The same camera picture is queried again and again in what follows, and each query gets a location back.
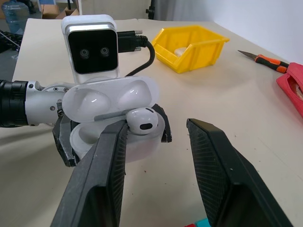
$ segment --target table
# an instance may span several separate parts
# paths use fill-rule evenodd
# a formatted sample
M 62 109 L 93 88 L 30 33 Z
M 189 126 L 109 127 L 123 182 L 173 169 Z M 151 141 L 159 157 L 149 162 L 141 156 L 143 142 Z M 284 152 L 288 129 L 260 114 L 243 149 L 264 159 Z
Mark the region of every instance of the table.
M 187 118 L 225 131 L 258 170 L 290 221 L 301 226 L 303 120 L 275 82 L 281 74 L 237 50 L 279 57 L 213 22 L 117 21 L 119 30 L 142 29 L 150 40 L 162 27 L 189 24 L 200 24 L 230 41 L 214 66 L 176 74 L 155 60 L 140 73 L 154 78 L 160 87 L 158 104 L 169 117 L 173 142 L 126 165 L 120 226 L 181 227 L 206 217 Z M 145 49 L 119 54 L 121 75 L 148 57 Z M 72 82 L 59 20 L 29 19 L 13 80 L 38 80 L 42 85 Z M 43 125 L 0 129 L 0 226 L 48 226 L 71 172 L 56 151 L 51 129 Z

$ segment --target white camera housing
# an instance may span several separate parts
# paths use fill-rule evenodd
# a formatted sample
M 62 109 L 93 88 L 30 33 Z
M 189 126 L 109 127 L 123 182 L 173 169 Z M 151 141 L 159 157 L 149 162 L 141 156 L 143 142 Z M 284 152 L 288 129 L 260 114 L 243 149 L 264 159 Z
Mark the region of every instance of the white camera housing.
M 69 16 L 61 28 L 76 84 L 119 77 L 117 26 L 111 16 Z

